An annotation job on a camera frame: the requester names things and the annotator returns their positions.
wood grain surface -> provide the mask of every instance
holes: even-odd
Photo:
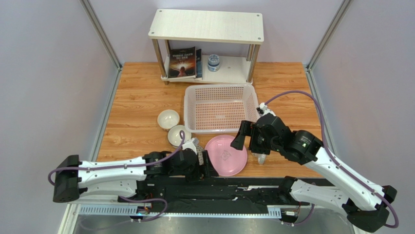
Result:
[[[185,89],[191,83],[170,83],[160,80],[157,63],[126,63],[110,117],[105,129],[98,161],[113,161],[143,156],[152,151],[173,151],[167,132],[157,124],[157,116],[166,109],[180,115],[183,124]],[[301,63],[257,63],[254,72],[258,102],[269,100],[288,90],[310,92]],[[312,100],[301,94],[289,94],[269,105],[291,130],[307,130],[321,138],[320,124]],[[193,135],[204,147],[217,135]],[[271,152],[265,164],[248,154],[245,168],[236,176],[251,177],[321,177],[297,163],[289,162],[277,152]]]

plastic basket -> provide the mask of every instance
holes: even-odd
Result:
[[[236,133],[242,120],[258,120],[257,107],[257,94],[250,84],[189,86],[185,93],[185,127],[198,134]]]

book cover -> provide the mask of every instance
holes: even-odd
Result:
[[[202,78],[202,49],[196,50],[196,78]]]
[[[169,78],[196,77],[196,47],[171,50]]]

metal frame pole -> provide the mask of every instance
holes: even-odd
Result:
[[[249,45],[249,49],[248,49],[248,56],[246,57],[246,60],[249,62],[252,60],[252,52],[254,50],[254,44],[250,44]]]
[[[161,76],[163,78],[166,78],[167,73],[166,73],[166,70],[164,69],[164,62],[163,62],[163,58],[161,57],[161,51],[160,51],[160,46],[158,45],[158,40],[157,39],[151,39],[151,40],[153,41],[153,46],[156,52],[158,65],[160,66]]]
[[[259,51],[260,46],[261,45],[254,45],[254,50],[252,52],[251,66],[249,67],[249,73],[248,73],[248,79],[247,79],[248,83],[252,83],[252,76],[254,75],[255,64],[257,62],[258,51]]]
[[[170,41],[169,40],[164,40],[164,42],[166,43],[167,56],[170,57],[170,51],[171,51]]]

blue lid jar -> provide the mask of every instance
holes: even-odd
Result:
[[[220,68],[220,59],[218,55],[209,55],[209,58],[207,59],[207,67],[209,68],[209,71],[216,72]]]

